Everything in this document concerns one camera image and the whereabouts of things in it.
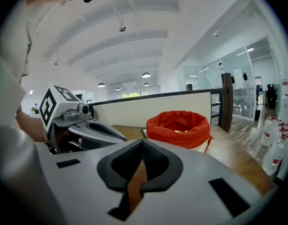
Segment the wooden post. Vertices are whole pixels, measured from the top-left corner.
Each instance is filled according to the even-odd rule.
[[[232,85],[232,76],[230,73],[221,74],[222,86],[227,88],[227,92],[223,92],[220,96],[220,116],[218,126],[221,127],[224,131],[229,133],[230,126],[232,124],[232,115],[233,115],[233,85]]]

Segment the red trash bin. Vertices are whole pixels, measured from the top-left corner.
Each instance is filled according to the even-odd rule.
[[[148,138],[187,149],[194,149],[206,141],[208,141],[208,146],[212,139],[207,118],[195,112],[162,112],[149,119],[146,128]]]

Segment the window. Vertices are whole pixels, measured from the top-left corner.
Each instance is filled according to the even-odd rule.
[[[262,78],[261,78],[261,76],[257,76],[257,77],[255,77],[255,79],[256,79],[256,87],[259,88],[259,89],[262,89],[263,86],[262,86]]]
[[[148,91],[145,92],[132,92],[129,94],[121,94],[121,98],[135,98],[135,97],[140,97],[140,96],[147,96]]]
[[[129,93],[129,98],[140,97],[140,96],[141,96],[141,93],[139,92]]]
[[[146,92],[141,92],[141,96],[147,96],[148,95],[148,91]]]

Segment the black rectangular slot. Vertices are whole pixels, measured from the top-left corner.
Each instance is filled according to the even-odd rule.
[[[238,216],[250,207],[222,178],[211,180],[209,184],[233,217]]]
[[[68,161],[64,161],[64,162],[59,162],[56,164],[59,168],[63,168],[63,167],[72,166],[72,165],[75,165],[78,163],[80,163],[80,161],[78,159],[72,159],[72,160],[68,160]]]

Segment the human arm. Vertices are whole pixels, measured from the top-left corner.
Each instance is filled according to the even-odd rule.
[[[24,112],[21,107],[17,111],[16,120],[20,128],[26,132],[35,142],[46,142],[43,123],[40,118],[31,118]]]

